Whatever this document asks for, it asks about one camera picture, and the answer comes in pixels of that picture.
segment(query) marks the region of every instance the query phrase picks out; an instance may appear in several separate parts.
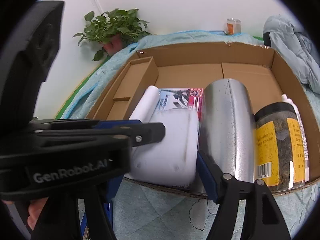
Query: small clear container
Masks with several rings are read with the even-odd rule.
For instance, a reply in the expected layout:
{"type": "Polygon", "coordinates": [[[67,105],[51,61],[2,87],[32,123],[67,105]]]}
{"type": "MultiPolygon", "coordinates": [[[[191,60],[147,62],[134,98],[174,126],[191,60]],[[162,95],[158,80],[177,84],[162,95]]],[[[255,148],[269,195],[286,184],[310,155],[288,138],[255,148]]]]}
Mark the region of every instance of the small clear container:
{"type": "Polygon", "coordinates": [[[255,115],[257,124],[256,178],[272,192],[304,185],[305,161],[301,131],[293,106],[278,102],[255,115]]]}
{"type": "Polygon", "coordinates": [[[239,19],[227,19],[228,34],[236,34],[241,32],[241,21],[239,19]]]}

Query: silver screw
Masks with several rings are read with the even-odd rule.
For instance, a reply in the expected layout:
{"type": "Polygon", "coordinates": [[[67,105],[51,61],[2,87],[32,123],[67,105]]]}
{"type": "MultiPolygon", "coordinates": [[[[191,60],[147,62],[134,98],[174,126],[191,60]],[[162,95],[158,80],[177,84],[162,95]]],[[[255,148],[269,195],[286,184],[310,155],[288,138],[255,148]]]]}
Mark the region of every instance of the silver screw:
{"type": "Polygon", "coordinates": [[[262,186],[264,184],[264,181],[262,179],[257,179],[257,184],[262,186]]]}
{"type": "Polygon", "coordinates": [[[136,142],[141,142],[142,141],[142,136],[141,135],[137,135],[136,136],[136,142]]]}
{"type": "Polygon", "coordinates": [[[222,175],[222,177],[223,177],[224,179],[226,179],[226,180],[232,179],[232,176],[231,176],[231,174],[229,174],[229,173],[224,173],[224,174],[222,175]]]}
{"type": "Polygon", "coordinates": [[[126,135],[123,134],[116,134],[113,136],[114,139],[127,139],[126,135]]]}

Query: green foliage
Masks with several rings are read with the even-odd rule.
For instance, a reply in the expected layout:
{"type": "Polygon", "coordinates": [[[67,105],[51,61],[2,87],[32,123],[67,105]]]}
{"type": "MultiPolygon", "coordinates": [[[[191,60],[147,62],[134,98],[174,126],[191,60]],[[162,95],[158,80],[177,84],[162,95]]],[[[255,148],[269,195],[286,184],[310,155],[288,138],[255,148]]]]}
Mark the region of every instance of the green foliage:
{"type": "MultiPolygon", "coordinates": [[[[150,33],[146,31],[148,28],[147,21],[140,20],[138,17],[138,9],[130,9],[128,11],[119,10],[118,8],[111,12],[104,12],[94,17],[94,11],[84,16],[87,24],[83,33],[77,33],[73,37],[81,36],[81,41],[97,41],[102,44],[110,42],[111,37],[116,34],[121,35],[124,46],[137,42],[150,33]]],[[[103,58],[105,50],[98,50],[94,55],[95,61],[103,58]]]]}

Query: flower pot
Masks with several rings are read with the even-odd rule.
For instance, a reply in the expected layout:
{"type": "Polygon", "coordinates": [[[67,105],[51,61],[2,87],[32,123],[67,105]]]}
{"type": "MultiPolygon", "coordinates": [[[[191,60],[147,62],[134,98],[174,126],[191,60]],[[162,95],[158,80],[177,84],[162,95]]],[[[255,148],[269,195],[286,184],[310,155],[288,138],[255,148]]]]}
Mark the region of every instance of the flower pot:
{"type": "Polygon", "coordinates": [[[109,43],[103,44],[102,46],[110,56],[114,55],[115,53],[123,49],[120,34],[114,35],[109,43]]]}

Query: metal cylinder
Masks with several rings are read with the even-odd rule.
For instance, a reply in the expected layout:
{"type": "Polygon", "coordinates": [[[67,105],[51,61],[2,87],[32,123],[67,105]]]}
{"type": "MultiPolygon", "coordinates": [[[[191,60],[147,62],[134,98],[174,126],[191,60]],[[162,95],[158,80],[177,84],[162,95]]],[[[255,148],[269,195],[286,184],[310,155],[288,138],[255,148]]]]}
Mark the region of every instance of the metal cylinder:
{"type": "Polygon", "coordinates": [[[234,79],[221,79],[204,90],[199,150],[223,173],[254,182],[256,123],[246,87],[234,79]]]}

